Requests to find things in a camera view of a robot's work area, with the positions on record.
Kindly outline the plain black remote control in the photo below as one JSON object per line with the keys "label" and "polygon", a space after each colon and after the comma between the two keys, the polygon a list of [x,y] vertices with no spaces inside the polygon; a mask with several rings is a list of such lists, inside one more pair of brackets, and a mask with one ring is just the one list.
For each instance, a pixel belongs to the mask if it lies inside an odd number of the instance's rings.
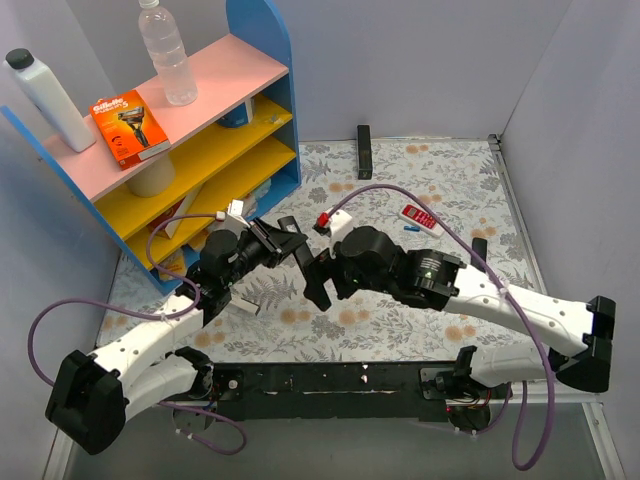
{"label": "plain black remote control", "polygon": [[308,244],[303,242],[295,250],[294,257],[305,280],[303,296],[319,310],[328,310],[331,301],[325,283],[330,278],[327,270],[330,259],[329,250],[325,249],[319,254],[313,255]]}

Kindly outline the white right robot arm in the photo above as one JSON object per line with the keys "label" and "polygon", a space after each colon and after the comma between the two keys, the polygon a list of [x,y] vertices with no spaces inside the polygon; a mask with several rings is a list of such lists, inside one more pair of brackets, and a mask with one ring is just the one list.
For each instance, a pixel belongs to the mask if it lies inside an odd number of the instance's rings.
{"label": "white right robot arm", "polygon": [[517,286],[498,287],[485,267],[437,250],[405,251],[371,226],[321,232],[330,239],[321,265],[341,299],[358,290],[385,293],[411,308],[467,315],[530,335],[531,345],[463,348],[453,372],[439,381],[440,389],[453,383],[460,395],[471,398],[486,387],[553,375],[576,390],[608,390],[613,300],[567,301]]}

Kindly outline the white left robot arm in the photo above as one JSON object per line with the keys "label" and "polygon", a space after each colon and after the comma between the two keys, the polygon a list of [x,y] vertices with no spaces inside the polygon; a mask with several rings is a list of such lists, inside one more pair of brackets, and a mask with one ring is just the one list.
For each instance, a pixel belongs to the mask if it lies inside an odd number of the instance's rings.
{"label": "white left robot arm", "polygon": [[211,233],[185,281],[157,312],[111,342],[61,363],[45,417],[91,455],[109,447],[127,421],[167,399],[207,401],[213,363],[182,339],[203,329],[231,302],[232,286],[256,267],[274,268],[305,245],[291,216],[259,218]]}

